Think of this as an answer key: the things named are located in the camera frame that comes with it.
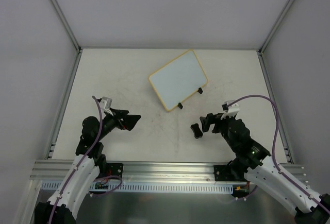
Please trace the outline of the black whiteboard eraser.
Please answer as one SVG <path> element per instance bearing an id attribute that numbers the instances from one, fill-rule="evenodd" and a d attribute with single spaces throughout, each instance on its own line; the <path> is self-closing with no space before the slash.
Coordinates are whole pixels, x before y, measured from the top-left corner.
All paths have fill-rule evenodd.
<path id="1" fill-rule="evenodd" d="M 201 131 L 198 123 L 192 124 L 190 128 L 193 131 L 193 135 L 195 139 L 199 139 L 203 137 L 203 132 Z"/>

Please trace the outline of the yellow framed whiteboard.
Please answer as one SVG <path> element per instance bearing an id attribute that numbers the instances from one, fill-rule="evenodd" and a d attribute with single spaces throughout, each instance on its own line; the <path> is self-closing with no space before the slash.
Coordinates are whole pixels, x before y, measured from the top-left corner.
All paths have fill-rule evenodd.
<path id="1" fill-rule="evenodd" d="M 155 72 L 148 81 L 166 111 L 178 107 L 198 88 L 208 83 L 208 78 L 194 50 L 190 49 L 171 60 Z"/>

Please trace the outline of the aluminium mounting rail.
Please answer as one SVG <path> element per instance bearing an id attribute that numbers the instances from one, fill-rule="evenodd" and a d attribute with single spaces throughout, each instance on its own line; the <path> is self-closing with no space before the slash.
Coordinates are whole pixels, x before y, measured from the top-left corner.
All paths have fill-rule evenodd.
<path id="1" fill-rule="evenodd" d="M 69 171 L 72 160 L 37 160 L 31 180 L 60 180 Z M 214 165 L 225 163 L 174 163 L 174 162 L 109 162 L 123 163 L 124 182 L 140 183 L 188 183 L 207 184 L 216 182 Z"/>

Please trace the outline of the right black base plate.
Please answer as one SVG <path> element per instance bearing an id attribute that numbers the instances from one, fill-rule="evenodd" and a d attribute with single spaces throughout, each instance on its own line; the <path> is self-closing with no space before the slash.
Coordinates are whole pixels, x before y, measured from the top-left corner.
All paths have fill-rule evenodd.
<path id="1" fill-rule="evenodd" d="M 235 176 L 227 165 L 214 165 L 213 175 L 216 182 L 246 182 L 244 177 Z"/>

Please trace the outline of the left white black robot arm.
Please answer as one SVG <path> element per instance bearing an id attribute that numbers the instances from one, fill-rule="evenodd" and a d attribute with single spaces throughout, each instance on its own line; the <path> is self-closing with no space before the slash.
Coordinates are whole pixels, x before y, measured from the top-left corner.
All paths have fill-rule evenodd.
<path id="1" fill-rule="evenodd" d="M 99 112 L 100 118 L 89 116 L 82 122 L 80 141 L 73 163 L 58 189 L 47 202 L 39 202 L 34 210 L 35 223 L 76 223 L 80 206 L 91 184 L 104 180 L 108 171 L 101 139 L 113 129 L 131 131 L 141 119 L 127 110 Z"/>

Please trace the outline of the aluminium frame post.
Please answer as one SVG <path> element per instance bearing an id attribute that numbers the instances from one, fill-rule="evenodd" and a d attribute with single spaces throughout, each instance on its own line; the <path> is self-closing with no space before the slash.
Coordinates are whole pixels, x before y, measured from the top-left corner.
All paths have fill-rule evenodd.
<path id="1" fill-rule="evenodd" d="M 287 16 L 287 14 L 290 11 L 291 7 L 293 6 L 294 2 L 295 2 L 295 0 L 287 0 L 285 2 L 283 8 L 281 9 L 279 15 L 277 16 L 277 18 L 275 20 L 273 26 L 271 27 L 271 30 L 267 34 L 264 42 L 262 43 L 261 47 L 258 50 L 258 52 L 260 53 L 260 55 L 262 55 L 266 51 L 268 45 L 272 41 L 273 37 L 275 36 L 275 33 L 277 32 L 277 30 L 279 29 L 280 25 L 284 21 L 285 17 Z"/>
<path id="2" fill-rule="evenodd" d="M 72 28 L 70 27 L 67 18 L 65 17 L 59 3 L 57 0 L 49 0 L 52 8 L 54 9 L 56 15 L 58 16 L 62 26 L 65 29 L 65 32 L 67 34 L 67 36 L 69 37 L 73 47 L 75 48 L 75 50 L 79 53 L 81 51 L 81 46 L 78 43 L 78 40 L 76 38 L 76 36 L 73 33 Z"/>

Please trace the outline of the right aluminium frame post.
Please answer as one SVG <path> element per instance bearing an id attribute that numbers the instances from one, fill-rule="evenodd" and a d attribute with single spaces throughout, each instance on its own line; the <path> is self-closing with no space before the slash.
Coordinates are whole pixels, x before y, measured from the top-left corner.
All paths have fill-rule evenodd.
<path id="1" fill-rule="evenodd" d="M 293 6 L 294 2 L 295 2 L 295 0 L 287 0 L 285 2 L 283 8 L 281 9 L 279 15 L 277 16 L 277 18 L 275 20 L 273 26 L 271 27 L 271 30 L 267 34 L 264 42 L 262 43 L 261 47 L 258 50 L 258 52 L 260 53 L 260 55 L 262 55 L 266 51 L 268 45 L 272 41 L 273 37 L 275 36 L 275 33 L 277 32 L 277 30 L 279 29 L 280 25 L 284 21 L 285 17 L 287 16 L 287 14 L 290 11 L 291 7 Z"/>

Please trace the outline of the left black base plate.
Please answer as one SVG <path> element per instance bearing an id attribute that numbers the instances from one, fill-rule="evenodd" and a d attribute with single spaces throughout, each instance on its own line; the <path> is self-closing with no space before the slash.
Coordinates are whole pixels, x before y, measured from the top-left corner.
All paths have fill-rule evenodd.
<path id="1" fill-rule="evenodd" d="M 123 163 L 106 163 L 100 169 L 100 174 L 98 178 L 103 178 L 106 176 L 119 176 L 122 177 L 123 175 Z"/>

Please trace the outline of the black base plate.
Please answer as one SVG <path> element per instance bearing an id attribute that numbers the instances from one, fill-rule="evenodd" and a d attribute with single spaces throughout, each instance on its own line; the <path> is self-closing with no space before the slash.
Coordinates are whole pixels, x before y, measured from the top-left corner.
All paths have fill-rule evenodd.
<path id="1" fill-rule="evenodd" d="M 123 163 L 106 163 L 100 169 L 100 174 L 98 178 L 103 178 L 106 176 L 119 176 L 122 177 L 123 175 Z"/>
<path id="2" fill-rule="evenodd" d="M 227 165 L 214 165 L 213 175 L 216 182 L 246 182 L 244 177 L 235 176 Z"/>

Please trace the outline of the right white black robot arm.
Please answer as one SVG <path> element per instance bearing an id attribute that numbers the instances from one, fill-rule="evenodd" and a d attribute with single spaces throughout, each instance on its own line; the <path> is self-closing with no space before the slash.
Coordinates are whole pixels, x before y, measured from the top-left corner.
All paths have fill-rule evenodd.
<path id="1" fill-rule="evenodd" d="M 296 223 L 326 223 L 329 194 L 320 194 L 298 180 L 273 160 L 270 152 L 251 138 L 241 119 L 223 118 L 221 113 L 200 117 L 201 132 L 219 133 L 235 154 L 221 171 L 235 180 L 246 180 L 267 192 L 292 215 Z"/>

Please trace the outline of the left aluminium frame post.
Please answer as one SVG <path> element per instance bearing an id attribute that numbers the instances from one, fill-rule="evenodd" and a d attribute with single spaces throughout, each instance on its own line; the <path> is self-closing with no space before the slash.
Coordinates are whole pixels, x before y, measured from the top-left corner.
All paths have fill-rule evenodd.
<path id="1" fill-rule="evenodd" d="M 59 3 L 57 0 L 49 0 L 52 8 L 54 9 L 56 15 L 58 16 L 62 26 L 65 29 L 65 32 L 67 34 L 67 36 L 69 37 L 73 47 L 75 48 L 75 50 L 79 53 L 81 51 L 81 46 L 78 43 L 78 40 L 76 38 L 76 36 L 73 33 L 72 28 L 70 27 L 67 18 L 65 17 Z"/>

